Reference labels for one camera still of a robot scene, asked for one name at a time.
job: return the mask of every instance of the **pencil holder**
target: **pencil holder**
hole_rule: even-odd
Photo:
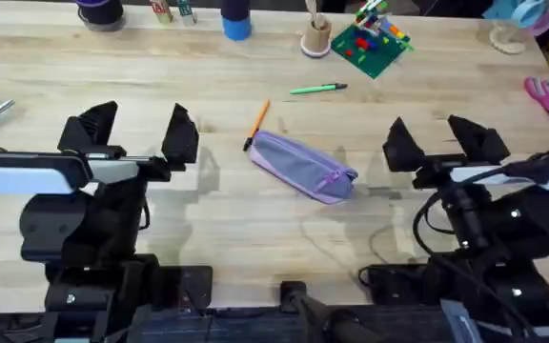
[[[77,15],[89,30],[114,31],[124,26],[120,0],[75,0]]]
[[[309,22],[300,40],[302,52],[313,58],[321,58],[328,54],[330,52],[331,32],[332,23],[325,16],[319,14],[315,22]]]
[[[252,33],[249,0],[221,0],[221,19],[226,37],[240,41]]]

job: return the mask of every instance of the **orange pencil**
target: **orange pencil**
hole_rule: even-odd
[[[271,104],[270,100],[264,101],[264,105],[262,105],[262,109],[259,111],[259,115],[255,119],[254,126],[249,131],[249,135],[247,136],[247,139],[245,140],[245,145],[243,146],[243,151],[247,151],[247,149],[252,145],[252,142],[254,141],[255,133],[259,130],[260,124],[262,124],[262,120],[264,119],[264,115],[266,115],[266,110],[268,109],[268,106]]]

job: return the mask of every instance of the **green marker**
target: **green marker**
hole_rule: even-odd
[[[329,85],[322,85],[317,87],[308,87],[305,89],[295,89],[291,90],[290,94],[304,94],[309,92],[318,92],[318,91],[335,91],[335,90],[344,90],[347,88],[346,84],[329,84]]]

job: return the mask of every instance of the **pen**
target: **pen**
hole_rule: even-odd
[[[335,90],[344,90],[347,88],[347,84],[329,84],[329,85],[322,85],[322,86],[316,86],[316,87],[309,87],[304,89],[295,89],[291,90],[290,94],[304,94],[309,92],[317,92],[317,91],[335,91]]]
[[[264,105],[262,105],[262,109],[259,111],[259,115],[255,119],[254,126],[249,131],[249,135],[247,136],[247,139],[245,140],[245,145],[243,146],[243,151],[247,151],[247,149],[252,145],[252,142],[254,141],[254,136],[257,130],[259,130],[260,124],[262,124],[262,119],[264,119],[264,115],[266,114],[266,110],[268,109],[268,106],[271,104],[270,100],[264,101]]]

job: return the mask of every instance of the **cup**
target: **cup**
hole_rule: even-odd
[[[315,21],[316,23],[309,22],[300,40],[300,47],[309,57],[320,58],[330,52],[332,23],[322,14],[318,14]]]

